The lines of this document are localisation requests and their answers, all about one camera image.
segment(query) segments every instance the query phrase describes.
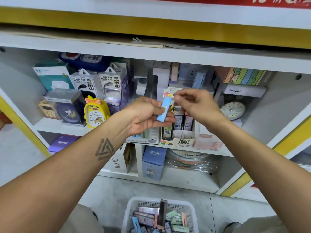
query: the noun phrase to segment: yellow duck alarm clock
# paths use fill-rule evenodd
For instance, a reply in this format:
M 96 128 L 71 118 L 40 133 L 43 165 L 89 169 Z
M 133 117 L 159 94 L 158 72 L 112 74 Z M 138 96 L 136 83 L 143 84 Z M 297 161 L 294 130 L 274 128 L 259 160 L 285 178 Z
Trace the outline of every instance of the yellow duck alarm clock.
M 110 117 L 108 106 L 103 100 L 88 96 L 85 102 L 84 118 L 89 127 L 96 128 Z

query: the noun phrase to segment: hand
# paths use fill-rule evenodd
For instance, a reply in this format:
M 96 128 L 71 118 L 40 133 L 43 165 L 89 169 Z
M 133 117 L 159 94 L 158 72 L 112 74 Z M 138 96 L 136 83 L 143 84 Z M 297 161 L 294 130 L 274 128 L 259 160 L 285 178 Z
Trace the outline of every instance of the hand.
M 165 108 L 161 108 L 161 104 L 160 101 L 151 98 L 139 97 L 120 111 L 130 119 L 128 127 L 130 136 L 140 134 L 151 127 L 167 127 L 176 122 L 172 112 L 167 113 L 164 123 L 156 120 L 157 115 L 165 111 Z
M 207 90 L 180 90 L 174 94 L 174 100 L 174 105 L 180 105 L 211 133 L 220 122 L 228 121 Z

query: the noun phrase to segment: left hand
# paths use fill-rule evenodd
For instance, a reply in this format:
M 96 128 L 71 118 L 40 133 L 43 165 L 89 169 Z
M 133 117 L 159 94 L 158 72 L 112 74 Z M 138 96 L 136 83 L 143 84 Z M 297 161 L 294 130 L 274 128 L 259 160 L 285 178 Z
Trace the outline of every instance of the left hand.
M 167 127 L 176 122 L 172 112 L 167 113 L 164 123 L 156 120 L 157 116 L 165 111 L 165 108 L 161 108 L 161 104 L 160 101 L 151 98 L 139 97 L 120 111 L 123 116 L 130 119 L 128 126 L 130 136 L 140 134 L 151 127 Z

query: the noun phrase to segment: tattoo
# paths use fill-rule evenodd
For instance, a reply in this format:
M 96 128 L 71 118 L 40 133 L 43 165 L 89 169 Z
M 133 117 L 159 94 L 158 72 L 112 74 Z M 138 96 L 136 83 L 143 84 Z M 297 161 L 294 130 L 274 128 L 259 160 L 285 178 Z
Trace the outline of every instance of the tattoo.
M 106 140 L 101 139 L 95 156 L 99 156 L 98 160 L 103 160 L 113 154 L 114 151 L 115 149 L 108 138 L 106 138 Z

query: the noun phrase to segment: right hand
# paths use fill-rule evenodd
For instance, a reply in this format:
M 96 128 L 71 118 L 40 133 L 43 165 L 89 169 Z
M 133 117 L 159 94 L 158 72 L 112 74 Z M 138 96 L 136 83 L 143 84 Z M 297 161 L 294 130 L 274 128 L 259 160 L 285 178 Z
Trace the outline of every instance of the right hand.
M 180 105 L 211 133 L 214 133 L 216 125 L 229 121 L 207 90 L 183 89 L 174 94 L 174 100 L 174 105 Z

